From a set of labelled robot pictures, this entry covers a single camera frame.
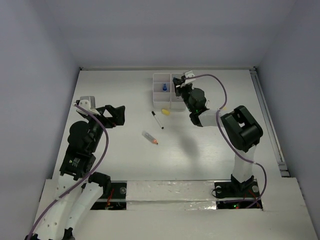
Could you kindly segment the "blue capped clear bottle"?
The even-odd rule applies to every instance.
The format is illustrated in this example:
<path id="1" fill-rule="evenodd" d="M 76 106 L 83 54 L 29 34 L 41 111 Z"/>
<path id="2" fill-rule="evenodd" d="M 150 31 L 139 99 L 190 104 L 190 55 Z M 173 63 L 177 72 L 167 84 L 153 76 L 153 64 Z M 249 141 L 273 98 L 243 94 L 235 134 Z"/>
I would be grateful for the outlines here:
<path id="1" fill-rule="evenodd" d="M 163 83 L 163 85 L 162 85 L 162 91 L 163 91 L 163 92 L 167 92 L 167 90 L 168 90 L 167 84 L 166 84 L 166 83 Z"/>

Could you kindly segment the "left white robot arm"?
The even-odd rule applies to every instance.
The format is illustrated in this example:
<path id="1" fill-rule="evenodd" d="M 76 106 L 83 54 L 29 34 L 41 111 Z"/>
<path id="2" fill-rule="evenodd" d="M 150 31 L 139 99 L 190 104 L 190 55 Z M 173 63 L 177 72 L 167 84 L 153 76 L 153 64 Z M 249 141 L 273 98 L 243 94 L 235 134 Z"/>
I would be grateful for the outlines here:
<path id="1" fill-rule="evenodd" d="M 126 108 L 87 107 L 82 101 L 75 107 L 84 120 L 69 129 L 53 200 L 35 220 L 27 240 L 74 240 L 94 203 L 113 192 L 110 176 L 96 171 L 107 153 L 108 137 L 99 160 L 94 153 L 101 137 L 108 136 L 107 129 L 124 125 Z"/>

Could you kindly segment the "blue capped white marker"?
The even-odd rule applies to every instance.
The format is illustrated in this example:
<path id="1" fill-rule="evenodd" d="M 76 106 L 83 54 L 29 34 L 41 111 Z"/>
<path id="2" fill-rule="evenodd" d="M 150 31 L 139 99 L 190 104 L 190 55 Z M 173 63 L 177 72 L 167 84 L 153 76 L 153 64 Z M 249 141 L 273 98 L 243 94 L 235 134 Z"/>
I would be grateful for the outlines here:
<path id="1" fill-rule="evenodd" d="M 175 77 L 173 77 L 173 78 L 172 78 L 172 81 L 171 81 L 171 84 L 172 84 L 173 87 L 176 86 L 175 81 L 176 81 L 176 80 L 175 80 Z"/>

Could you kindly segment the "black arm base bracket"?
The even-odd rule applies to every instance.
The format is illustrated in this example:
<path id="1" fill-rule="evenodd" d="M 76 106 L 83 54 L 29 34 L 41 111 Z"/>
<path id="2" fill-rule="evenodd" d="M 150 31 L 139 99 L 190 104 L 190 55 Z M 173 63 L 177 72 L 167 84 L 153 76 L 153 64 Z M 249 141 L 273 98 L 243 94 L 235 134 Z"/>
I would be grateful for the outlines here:
<path id="1" fill-rule="evenodd" d="M 214 183 L 211 194 L 217 199 L 240 198 L 240 192 L 230 181 L 218 181 Z"/>

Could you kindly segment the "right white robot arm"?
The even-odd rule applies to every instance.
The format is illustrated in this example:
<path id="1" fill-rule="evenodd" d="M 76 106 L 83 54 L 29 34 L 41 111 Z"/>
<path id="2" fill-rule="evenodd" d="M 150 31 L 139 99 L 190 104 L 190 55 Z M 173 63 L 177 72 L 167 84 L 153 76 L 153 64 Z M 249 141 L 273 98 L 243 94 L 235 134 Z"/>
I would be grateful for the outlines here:
<path id="1" fill-rule="evenodd" d="M 193 81 L 201 77 L 212 77 L 220 84 L 224 102 L 218 110 L 206 106 L 205 92 L 193 87 Z M 212 74 L 187 75 L 172 79 L 174 92 L 181 97 L 189 111 L 191 122 L 197 127 L 218 127 L 222 137 L 235 154 L 233 172 L 227 190 L 235 196 L 242 196 L 254 182 L 253 160 L 257 145 L 263 136 L 263 130 L 249 110 L 240 105 L 229 113 L 222 114 L 227 105 L 227 90 L 218 77 Z"/>

